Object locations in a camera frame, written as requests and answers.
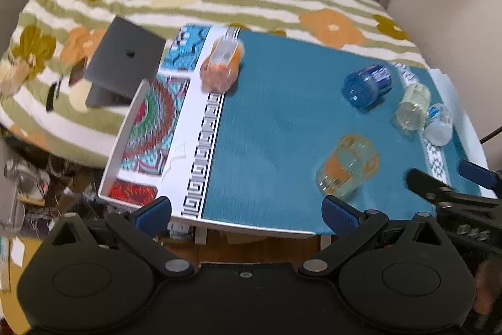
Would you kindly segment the blue plastic cup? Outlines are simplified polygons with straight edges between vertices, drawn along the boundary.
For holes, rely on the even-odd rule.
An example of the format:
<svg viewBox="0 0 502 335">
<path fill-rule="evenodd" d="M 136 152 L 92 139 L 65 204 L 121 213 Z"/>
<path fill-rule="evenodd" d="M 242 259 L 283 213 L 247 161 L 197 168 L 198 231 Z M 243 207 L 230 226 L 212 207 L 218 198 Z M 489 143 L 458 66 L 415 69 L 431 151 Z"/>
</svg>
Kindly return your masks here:
<svg viewBox="0 0 502 335">
<path fill-rule="evenodd" d="M 392 86 L 390 69 L 385 65 L 374 64 L 347 75 L 342 94 L 357 109 L 367 109 L 387 95 Z"/>
</svg>

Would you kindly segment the black pen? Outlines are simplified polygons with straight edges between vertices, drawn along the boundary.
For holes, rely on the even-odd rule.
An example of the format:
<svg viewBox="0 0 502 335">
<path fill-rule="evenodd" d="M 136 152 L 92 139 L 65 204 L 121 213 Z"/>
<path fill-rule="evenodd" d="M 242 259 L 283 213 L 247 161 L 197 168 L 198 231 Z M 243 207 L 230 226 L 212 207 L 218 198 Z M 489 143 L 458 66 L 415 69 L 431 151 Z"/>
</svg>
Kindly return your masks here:
<svg viewBox="0 0 502 335">
<path fill-rule="evenodd" d="M 54 82 L 50 85 L 45 104 L 46 112 L 52 112 L 54 110 L 54 104 L 55 101 L 59 98 L 60 91 L 61 91 L 61 80 L 59 80 L 58 82 Z"/>
</svg>

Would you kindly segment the floral striped bed quilt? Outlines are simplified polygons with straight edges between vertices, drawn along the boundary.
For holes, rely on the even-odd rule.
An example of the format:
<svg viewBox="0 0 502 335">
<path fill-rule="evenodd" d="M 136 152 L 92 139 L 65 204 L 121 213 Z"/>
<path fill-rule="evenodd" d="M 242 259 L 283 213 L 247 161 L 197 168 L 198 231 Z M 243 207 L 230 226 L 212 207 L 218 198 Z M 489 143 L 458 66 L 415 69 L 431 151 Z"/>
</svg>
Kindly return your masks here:
<svg viewBox="0 0 502 335">
<path fill-rule="evenodd" d="M 246 28 L 425 67 L 425 59 L 375 0 L 29 0 L 19 14 L 2 80 L 20 80 L 1 98 L 1 124 L 16 137 L 55 156 L 105 166 L 120 129 L 122 108 L 88 109 L 84 87 L 71 88 L 72 67 L 95 52 L 115 16 L 174 40 L 187 24 Z M 49 87 L 61 80 L 54 110 Z"/>
</svg>

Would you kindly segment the frosted white plastic cup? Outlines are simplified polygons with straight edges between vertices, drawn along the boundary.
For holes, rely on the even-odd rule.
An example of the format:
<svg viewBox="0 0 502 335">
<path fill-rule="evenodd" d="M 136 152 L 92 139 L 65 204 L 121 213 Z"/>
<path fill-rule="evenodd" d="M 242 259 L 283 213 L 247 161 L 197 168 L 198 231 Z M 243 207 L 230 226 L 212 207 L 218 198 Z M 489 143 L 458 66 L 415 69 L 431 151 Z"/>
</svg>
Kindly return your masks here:
<svg viewBox="0 0 502 335">
<path fill-rule="evenodd" d="M 434 146 L 445 146 L 453 135 L 452 114 L 442 103 L 432 105 L 428 110 L 424 136 Z"/>
</svg>

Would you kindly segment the blue patterned tablecloth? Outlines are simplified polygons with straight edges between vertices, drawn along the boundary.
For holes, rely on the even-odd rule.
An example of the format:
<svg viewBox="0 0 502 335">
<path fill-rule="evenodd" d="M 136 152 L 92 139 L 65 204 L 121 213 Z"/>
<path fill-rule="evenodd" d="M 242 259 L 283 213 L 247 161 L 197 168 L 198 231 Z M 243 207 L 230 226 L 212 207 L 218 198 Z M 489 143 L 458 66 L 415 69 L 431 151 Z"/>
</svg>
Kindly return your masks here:
<svg viewBox="0 0 502 335">
<path fill-rule="evenodd" d="M 206 197 L 214 206 L 204 209 L 204 218 L 239 224 L 265 220 L 281 229 L 326 226 L 316 173 L 348 134 L 368 138 L 380 154 L 376 175 L 349 197 L 355 208 L 375 208 L 395 220 L 431 211 L 429 202 L 405 186 L 404 174 L 413 167 L 464 193 L 482 193 L 458 171 L 459 161 L 473 156 L 474 134 L 456 127 L 451 141 L 436 147 L 420 134 L 404 135 L 393 124 L 410 83 L 423 83 L 435 103 L 446 100 L 452 86 L 436 69 L 385 62 L 393 77 L 391 91 L 360 111 L 344 98 L 342 84 L 348 74 L 373 64 L 368 57 L 271 34 L 187 25 L 161 63 L 148 103 L 162 96 L 162 77 L 171 77 L 168 88 L 179 106 L 186 97 L 179 78 L 196 80 L 203 91 L 200 68 L 221 37 L 240 39 L 245 53 L 236 83 L 221 93 L 225 101 Z M 160 144 L 150 140 L 159 131 L 152 123 L 155 114 L 166 116 L 165 106 L 137 114 L 122 162 L 126 170 L 152 170 L 161 149 L 170 146 L 170 139 Z"/>
</svg>

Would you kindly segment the clear cup green white label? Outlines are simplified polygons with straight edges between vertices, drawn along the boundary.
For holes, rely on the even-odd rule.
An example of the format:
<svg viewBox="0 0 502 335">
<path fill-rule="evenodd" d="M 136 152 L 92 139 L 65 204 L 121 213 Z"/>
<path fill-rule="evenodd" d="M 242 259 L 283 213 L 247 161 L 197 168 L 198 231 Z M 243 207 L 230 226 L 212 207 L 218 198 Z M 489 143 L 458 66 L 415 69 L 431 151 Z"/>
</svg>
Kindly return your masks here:
<svg viewBox="0 0 502 335">
<path fill-rule="evenodd" d="M 420 131 L 430 107 L 430 89 L 423 83 L 410 83 L 397 106 L 397 125 L 406 132 Z"/>
</svg>

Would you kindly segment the yellow orange label plastic cup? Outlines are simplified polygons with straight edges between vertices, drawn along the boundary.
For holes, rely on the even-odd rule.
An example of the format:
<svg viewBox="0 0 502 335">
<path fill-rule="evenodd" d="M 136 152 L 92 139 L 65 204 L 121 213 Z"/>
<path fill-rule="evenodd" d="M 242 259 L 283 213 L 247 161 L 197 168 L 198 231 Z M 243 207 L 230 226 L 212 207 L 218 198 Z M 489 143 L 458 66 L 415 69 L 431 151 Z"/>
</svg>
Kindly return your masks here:
<svg viewBox="0 0 502 335">
<path fill-rule="evenodd" d="M 345 199 L 375 176 L 379 167 L 380 154 L 368 138 L 358 134 L 342 136 L 316 173 L 318 189 L 325 196 Z"/>
</svg>

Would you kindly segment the grey laptop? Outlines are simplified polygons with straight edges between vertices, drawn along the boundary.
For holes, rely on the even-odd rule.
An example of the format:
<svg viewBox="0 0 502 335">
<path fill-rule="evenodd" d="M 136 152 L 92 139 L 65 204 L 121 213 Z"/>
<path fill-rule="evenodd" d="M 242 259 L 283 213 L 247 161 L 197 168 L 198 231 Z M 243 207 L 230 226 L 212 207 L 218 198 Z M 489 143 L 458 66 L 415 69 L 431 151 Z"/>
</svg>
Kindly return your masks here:
<svg viewBox="0 0 502 335">
<path fill-rule="evenodd" d="M 115 16 L 84 72 L 92 83 L 86 106 L 129 105 L 140 83 L 156 78 L 165 45 L 164 38 Z"/>
</svg>

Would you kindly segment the brown smartphone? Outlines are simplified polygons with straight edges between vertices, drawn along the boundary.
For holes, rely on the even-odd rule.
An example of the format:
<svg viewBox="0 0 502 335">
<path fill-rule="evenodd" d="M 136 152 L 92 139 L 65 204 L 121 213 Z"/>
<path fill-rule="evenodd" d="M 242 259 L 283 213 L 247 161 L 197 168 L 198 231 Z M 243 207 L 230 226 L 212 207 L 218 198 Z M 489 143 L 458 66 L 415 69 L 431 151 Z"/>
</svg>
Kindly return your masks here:
<svg viewBox="0 0 502 335">
<path fill-rule="evenodd" d="M 83 79 L 87 67 L 87 61 L 88 59 L 84 57 L 73 66 L 68 82 L 70 87 Z"/>
</svg>

